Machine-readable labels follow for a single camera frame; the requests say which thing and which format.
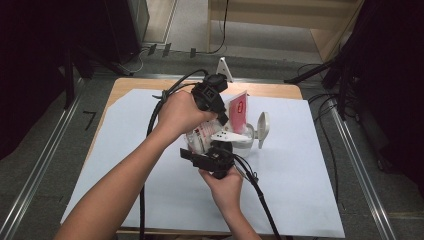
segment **white device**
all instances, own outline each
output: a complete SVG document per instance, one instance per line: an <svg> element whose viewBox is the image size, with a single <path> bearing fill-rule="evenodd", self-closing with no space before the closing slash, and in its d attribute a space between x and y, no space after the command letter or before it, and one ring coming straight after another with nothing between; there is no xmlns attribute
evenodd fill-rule
<svg viewBox="0 0 424 240"><path fill-rule="evenodd" d="M253 146L254 139L259 140L258 148L262 149L270 129L269 114L267 112L262 112L258 119L257 130L249 123L246 125L246 129L246 135L248 136L227 131L219 131L211 135L211 140L232 142L234 153L241 157L247 157Z"/></svg>
<svg viewBox="0 0 424 240"><path fill-rule="evenodd" d="M248 136L240 135L233 132L219 131L211 136L212 140L222 142L236 142L236 141L249 141L251 138Z"/></svg>
<svg viewBox="0 0 424 240"><path fill-rule="evenodd" d="M227 82L234 82L233 76L230 73L227 62L225 62L225 57L219 59L218 67L216 68L216 73L221 73L227 76Z"/></svg>

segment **wire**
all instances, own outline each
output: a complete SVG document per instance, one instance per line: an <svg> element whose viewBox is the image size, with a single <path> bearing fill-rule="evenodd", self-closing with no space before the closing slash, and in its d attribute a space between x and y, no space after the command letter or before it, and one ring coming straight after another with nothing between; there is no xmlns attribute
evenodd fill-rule
<svg viewBox="0 0 424 240"><path fill-rule="evenodd" d="M308 104L313 103L314 101L316 101L317 99L324 97L324 96L336 96L337 94L333 94L333 93L323 93L323 94L317 94L315 96L312 96L311 98L308 99Z"/></svg>
<svg viewBox="0 0 424 240"><path fill-rule="evenodd" d="M305 64L305 65L303 65L303 66L300 66L300 67L297 69L297 76L298 76L298 77L300 76L300 70L301 70L302 68L304 68L304 67L308 67L308 66L320 66L320 65L322 65L322 64L319 64L319 63L310 63L310 64ZM322 77L322 75L321 75L321 72L319 72L318 74L319 74L319 76L321 77L321 80L324 80L324 78L323 78L323 77Z"/></svg>
<svg viewBox="0 0 424 240"><path fill-rule="evenodd" d="M267 217L268 217L268 220L269 220L269 223L271 224L271 228L272 228L272 231L274 232L274 235L275 235L275 237L278 239L278 240L281 240L281 236L280 236L280 234L278 233L278 230L277 230L277 227L275 226L275 223L274 223L274 219L272 218L272 216L271 216L271 212L269 211L269 208L268 208L268 205L266 204L266 202L265 202L265 198L264 198L264 194L263 194L263 192L261 191L261 189L259 188L259 186L258 186L258 184L256 183L256 181L255 181L255 179L254 179L254 177L252 176L252 174L250 173L250 171L247 169L247 167L243 164L243 161L237 156L237 155L235 155L234 156L234 159L240 164L240 166L244 169L244 171L246 172L246 175L247 175L247 177L249 178L249 180L250 180L250 183L252 184L252 186L255 188L255 190L256 190L256 193L258 194L258 197L259 197L259 200L261 201L261 204L262 204L262 206L263 206L263 208L264 208L264 210L265 210L265 213L266 213L266 215L267 215Z"/></svg>
<svg viewBox="0 0 424 240"><path fill-rule="evenodd" d="M225 42L225 35L226 35L226 25L227 25L227 14L228 14L228 3L230 2L230 0L227 0L227 4L225 5L225 15L224 15L224 36L222 37L222 42L221 45L219 46L219 48L217 48L215 51L212 52L196 52L196 53L203 53L203 54L215 54L217 52L219 52L219 50L221 50L222 46L224 45Z"/></svg>
<svg viewBox="0 0 424 240"><path fill-rule="evenodd" d="M322 115L323 115L322 114L322 108L323 108L323 106L324 106L325 103L327 103L328 101L330 101L331 99L333 99L335 97L336 96L331 96L331 97L327 98L324 102L322 102L322 104L320 105L320 107L318 109L318 116L319 116L318 119L319 119L319 122L320 122L320 126L321 126L321 129L322 129L322 132L323 132L323 134L325 136L325 139L327 141L328 148L330 149L331 158L333 160L334 185L335 185L334 186L334 188L335 188L334 195L335 195L336 203L338 203L339 202L339 177L338 177L338 172L337 172L337 162L336 162L336 158L334 156L333 146L331 145L330 139L329 139L329 137L327 135L327 131L325 130L324 124L322 123Z"/></svg>
<svg viewBox="0 0 424 240"><path fill-rule="evenodd" d="M148 49L146 49L146 48L142 48L142 50L140 51L140 53L138 54L138 60L140 61L140 67L137 69L137 70L130 70L130 69L128 69L128 68L126 68L126 67L124 67L123 65L121 65L121 64L118 64L118 66L120 67L120 68L122 68L122 69L124 69L125 71L127 71L127 72L129 72L129 73L136 73L136 72L139 72L139 71L141 71L141 69L143 69L143 60L141 60L141 54L143 53L143 52L146 52Z"/></svg>
<svg viewBox="0 0 424 240"><path fill-rule="evenodd" d="M156 118L159 114L160 109L162 108L162 106L167 101L167 98L170 95L172 95L173 93L175 93L176 91L178 91L179 89L181 89L185 86L188 86L188 85L192 85L192 84L184 84L184 85L180 85L180 84L184 80L186 80L188 77L190 77L191 75L198 73L198 72L203 72L205 76L207 76L209 74L208 71L206 71L204 69L198 69L198 70L196 70L192 73L189 73L189 74L183 76L182 78L180 78L168 90L163 90L161 97L157 97L157 98L160 98L160 100L156 104L155 109L153 110L152 116L150 117L150 122L149 122L149 126L147 128L146 137L149 136L150 133L153 131L153 125L156 121ZM144 198L144 186L143 186L143 188L140 191L140 235L139 235L140 240L144 240L144 237L145 237L144 231L145 231L145 211L146 211L146 207L145 207L144 200L145 200L145 198Z"/></svg>

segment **white paper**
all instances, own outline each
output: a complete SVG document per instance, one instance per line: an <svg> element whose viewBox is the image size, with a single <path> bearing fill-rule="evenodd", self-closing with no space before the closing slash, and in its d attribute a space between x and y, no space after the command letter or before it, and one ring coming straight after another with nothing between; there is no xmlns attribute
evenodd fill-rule
<svg viewBox="0 0 424 240"><path fill-rule="evenodd" d="M132 90L109 107L62 222L79 199L143 141L157 103L152 95L160 91ZM248 122L256 123L261 112L270 115L270 132L261 150L255 140L247 160L258 173L279 233L343 238L307 101L250 96ZM210 189L197 168L179 156L180 148L187 148L183 137L164 151L146 182L146 228L229 232ZM243 183L241 206L259 234L273 233L248 181ZM122 226L139 227L138 199Z"/></svg>

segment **white plastic part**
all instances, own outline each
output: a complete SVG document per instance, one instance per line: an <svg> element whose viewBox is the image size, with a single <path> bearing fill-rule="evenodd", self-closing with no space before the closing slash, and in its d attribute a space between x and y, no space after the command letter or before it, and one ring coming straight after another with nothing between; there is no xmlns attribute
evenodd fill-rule
<svg viewBox="0 0 424 240"><path fill-rule="evenodd" d="M264 140L266 136L268 136L269 128L269 114L267 112L262 112L258 120L258 129L255 131L255 138L259 140L259 149L262 149Z"/></svg>
<svg viewBox="0 0 424 240"><path fill-rule="evenodd" d="M248 136L240 135L237 133L219 131L211 136L212 140L223 141L223 142L236 142L236 141L248 141L251 138Z"/></svg>
<svg viewBox="0 0 424 240"><path fill-rule="evenodd" d="M218 67L216 68L216 73L221 73L227 76L227 82L234 82L233 76L231 75L227 62L225 62L225 57L219 59Z"/></svg>

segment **black cable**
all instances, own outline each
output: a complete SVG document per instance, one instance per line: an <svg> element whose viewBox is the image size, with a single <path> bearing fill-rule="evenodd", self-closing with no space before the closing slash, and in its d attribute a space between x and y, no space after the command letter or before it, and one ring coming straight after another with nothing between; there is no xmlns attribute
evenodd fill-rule
<svg viewBox="0 0 424 240"><path fill-rule="evenodd" d="M230 0L227 0L227 4L225 6L225 15L224 15L224 36L222 37L222 42L221 42L221 46L219 46L218 49L216 49L215 51L212 52L196 52L196 53L203 53L203 54L215 54L217 53L219 50L221 50L222 46L224 46L224 42L225 42L225 26L227 25L227 13L228 13L228 3L230 2Z"/></svg>
<svg viewBox="0 0 424 240"><path fill-rule="evenodd" d="M317 94L315 96L312 96L311 98L308 99L308 104L313 103L314 101L316 101L319 98L322 98L324 96L336 96L337 94L332 94L332 93L323 93L323 94Z"/></svg>
<svg viewBox="0 0 424 240"><path fill-rule="evenodd" d="M324 104L326 103L326 102L328 102L328 101L330 101L331 99L333 99L333 98L335 98L335 96L332 96L332 97L329 97L329 98L327 98L322 104L321 104L321 106L319 107L319 109L318 109L318 115L321 115L321 111L322 111L322 108L323 108L323 106L324 106ZM338 177L338 172L337 172L337 162L336 162L336 158L335 158L335 156L334 156L334 151L333 151L333 146L331 145L331 142L330 142L330 139L329 139L329 137L328 137L328 135L327 135L327 131L325 130L325 128L324 128L324 124L322 123L322 116L321 117L319 117L319 122L320 122L320 126L321 126L321 128L322 128L322 132L324 133L324 136L325 136L325 139L326 139L326 141L327 141L327 144L328 144L328 147L329 147L329 149L330 149L330 153L331 153L331 158L332 158L332 160L333 160L333 167L334 167L334 188L335 188L335 193L334 193L334 195L335 195L335 198L336 198L336 203L338 203L339 202L339 177Z"/></svg>
<svg viewBox="0 0 424 240"><path fill-rule="evenodd" d="M308 66L319 66L319 65L321 65L321 64L319 64L319 63L310 63L310 64L305 64L305 65L303 65L303 66L300 66L300 67L297 69L297 76L298 76L298 77L300 76L300 69L302 69L302 68L304 68L304 67L308 67ZM323 77L322 77L322 75L321 75L321 72L319 72L318 74L319 74L319 76L321 77L321 80L324 80L324 78L323 78Z"/></svg>
<svg viewBox="0 0 424 240"><path fill-rule="evenodd" d="M185 76L183 76L182 78L180 78L177 82L174 83L174 85L172 85L172 87L170 87L168 90L163 90L162 91L162 96L160 97L156 97L159 98L159 102L156 104L155 109L153 110L152 116L150 117L150 121L149 121L149 126L147 127L147 133L146 133L146 137L150 135L150 133L153 131L153 125L155 124L156 118L159 114L160 109L162 108L162 106L165 104L165 102L167 101L167 98L172 95L173 93L175 93L176 91L178 91L179 89L188 86L188 85L192 85L192 84L185 84L185 85L181 85L180 84L186 80L188 77L190 77L191 75L198 73L198 72L203 72L205 74L205 76L207 76L209 73L208 71L204 70L204 69L198 69L192 73L189 73ZM144 230L145 230L145 214L146 214L146 208L145 208L145 198L144 198L144 186L140 191L140 235L139 235L139 239L140 240L144 240L145 234L144 234Z"/></svg>
<svg viewBox="0 0 424 240"><path fill-rule="evenodd" d="M252 173L251 173L251 172L247 169L247 167L243 164L243 161L241 160L241 159L243 159L243 158L241 158L241 157L240 157L240 156L238 156L238 155L234 155L234 159L235 159L235 160L236 160L236 161L240 164L240 166L241 166L241 167L244 169L244 171L246 172L247 177L250 179L250 183L252 184L253 188L255 188L256 193L258 194L259 201L261 202L262 207L263 207L263 208L264 208L264 210L265 210L265 213L266 213L266 215L267 215L267 217L268 217L269 223L271 224L271 228L272 228L272 231L274 232L275 237L277 238L277 240L281 240L281 236L280 236L280 234L278 233L277 227L275 226L274 219L272 218L271 212L269 211L268 205L266 204L264 194L263 194L263 192L261 191L261 189L259 188L259 185L258 185L258 183L257 183L257 182L256 182L256 180L255 180L255 177L253 177L253 176L252 176ZM293 237L291 237L291 236L286 236L286 239L287 239L287 240L293 240Z"/></svg>

